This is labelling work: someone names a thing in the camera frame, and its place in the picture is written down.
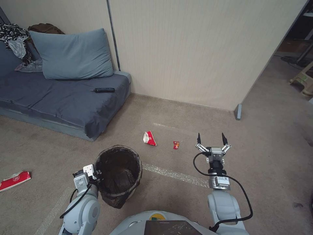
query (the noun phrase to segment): beige wall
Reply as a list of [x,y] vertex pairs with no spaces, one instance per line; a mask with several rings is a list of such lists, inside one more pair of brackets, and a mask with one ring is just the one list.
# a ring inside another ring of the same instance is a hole
[[106,0],[0,0],[0,6],[11,23],[25,29],[38,23],[51,23],[66,34],[104,28],[117,69]]
[[[110,0],[121,69],[132,92],[233,110],[306,0]],[[103,27],[105,0],[0,0],[12,23],[65,33]]]

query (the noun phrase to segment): beige carpet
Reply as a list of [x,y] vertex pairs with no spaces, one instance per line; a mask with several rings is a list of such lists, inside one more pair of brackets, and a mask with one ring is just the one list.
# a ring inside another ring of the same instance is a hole
[[[0,193],[0,234],[57,234],[58,217],[74,188],[72,173],[115,144],[133,148],[145,164],[205,179],[192,165],[198,132],[207,146],[221,146],[221,132],[232,144],[224,167],[250,198],[254,216],[245,222],[250,234],[312,234],[313,105],[288,84],[297,72],[273,58],[244,101],[241,121],[230,111],[134,94],[95,142],[0,117],[0,178],[32,172],[28,182]],[[156,147],[142,141],[149,130]],[[178,150],[173,141],[180,141]],[[205,159],[197,164],[208,169]],[[144,170],[122,209],[99,198],[101,215],[93,234],[109,234],[125,217],[145,210],[174,212],[212,226],[210,192]],[[246,216],[244,195],[234,182],[230,193]]]

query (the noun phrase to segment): screwdriver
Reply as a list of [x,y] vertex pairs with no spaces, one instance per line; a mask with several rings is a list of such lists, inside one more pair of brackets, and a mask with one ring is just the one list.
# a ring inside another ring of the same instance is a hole
[[115,92],[115,89],[114,88],[95,88],[90,91],[94,91],[96,93],[103,93],[103,92]]

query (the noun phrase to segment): sofa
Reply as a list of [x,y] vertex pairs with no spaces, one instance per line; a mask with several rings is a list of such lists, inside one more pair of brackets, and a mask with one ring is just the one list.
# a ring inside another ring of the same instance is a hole
[[[2,41],[0,54],[0,115],[15,120],[94,141],[130,95],[131,76],[126,72],[84,80],[51,80],[42,72],[15,71],[21,60],[6,50]],[[115,92],[91,91],[96,87],[112,87]]]

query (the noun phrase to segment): mesh trash bag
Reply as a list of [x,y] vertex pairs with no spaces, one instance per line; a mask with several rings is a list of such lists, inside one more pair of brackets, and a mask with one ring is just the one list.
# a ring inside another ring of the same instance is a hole
[[142,177],[139,155],[129,147],[115,145],[98,155],[95,168],[101,171],[98,185],[102,199],[114,208],[122,208]]

